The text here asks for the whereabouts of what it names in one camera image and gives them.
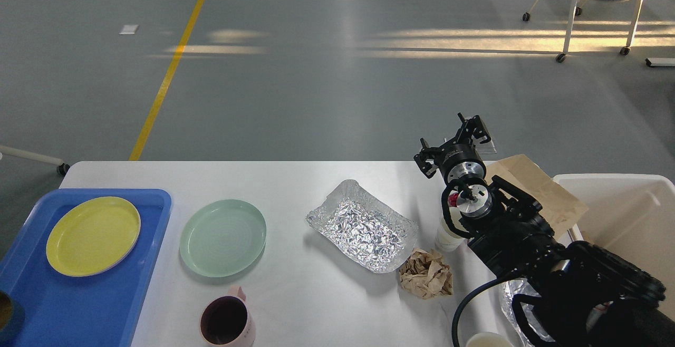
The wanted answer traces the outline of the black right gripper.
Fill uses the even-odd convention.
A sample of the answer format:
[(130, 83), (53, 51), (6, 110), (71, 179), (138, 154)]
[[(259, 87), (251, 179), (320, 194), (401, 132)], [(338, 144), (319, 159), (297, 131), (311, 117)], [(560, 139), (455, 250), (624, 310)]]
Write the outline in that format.
[[(491, 137), (479, 115), (465, 117), (459, 112), (457, 116), (462, 125), (454, 138), (463, 135)], [(475, 147), (466, 143), (431, 147), (425, 138), (420, 138), (420, 145), (420, 151), (414, 155), (413, 160), (427, 179), (431, 179), (437, 171), (441, 172), (445, 183), (454, 179), (485, 179), (486, 166)]]

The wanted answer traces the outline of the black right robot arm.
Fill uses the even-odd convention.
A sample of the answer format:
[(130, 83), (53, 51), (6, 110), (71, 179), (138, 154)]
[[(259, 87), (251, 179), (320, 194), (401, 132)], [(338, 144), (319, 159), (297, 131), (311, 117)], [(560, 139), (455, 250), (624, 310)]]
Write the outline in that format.
[(511, 309), (526, 339), (535, 346), (673, 346), (673, 320), (659, 310), (665, 286), (600, 246), (575, 241), (564, 246), (541, 215), (542, 205), (500, 176), (486, 181), (487, 168), (475, 141), (488, 143), (488, 130), (475, 115), (439, 147), (421, 139), (414, 161), (422, 174), (440, 172), (445, 189), (442, 215), (449, 229), (496, 275), (466, 295), (451, 322), (458, 325), (478, 294), (525, 279), (537, 296), (515, 294)]

